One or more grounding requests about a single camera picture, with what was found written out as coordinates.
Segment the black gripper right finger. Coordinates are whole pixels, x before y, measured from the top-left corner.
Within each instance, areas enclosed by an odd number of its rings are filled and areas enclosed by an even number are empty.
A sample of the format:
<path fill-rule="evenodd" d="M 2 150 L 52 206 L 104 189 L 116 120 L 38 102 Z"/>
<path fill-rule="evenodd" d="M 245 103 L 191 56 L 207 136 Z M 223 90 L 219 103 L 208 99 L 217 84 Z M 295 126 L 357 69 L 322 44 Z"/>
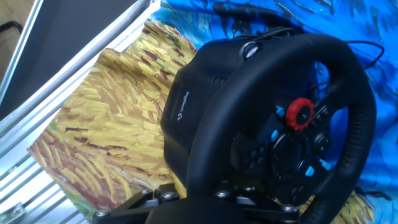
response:
<path fill-rule="evenodd" d="M 293 205 L 279 205 L 264 195 L 259 184 L 222 181 L 214 198 L 232 202 L 252 223 L 300 224 L 300 211 Z"/>

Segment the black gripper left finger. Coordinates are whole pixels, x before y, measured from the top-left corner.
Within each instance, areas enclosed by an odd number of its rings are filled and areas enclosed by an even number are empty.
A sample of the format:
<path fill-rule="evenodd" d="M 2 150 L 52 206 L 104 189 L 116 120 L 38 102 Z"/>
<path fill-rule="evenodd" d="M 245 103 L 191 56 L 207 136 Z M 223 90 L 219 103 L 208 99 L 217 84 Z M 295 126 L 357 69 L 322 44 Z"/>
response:
<path fill-rule="evenodd" d="M 100 210 L 93 215 L 93 224 L 141 224 L 151 210 L 180 198 L 174 184 L 161 185 L 155 190 L 141 190 L 113 210 Z"/>

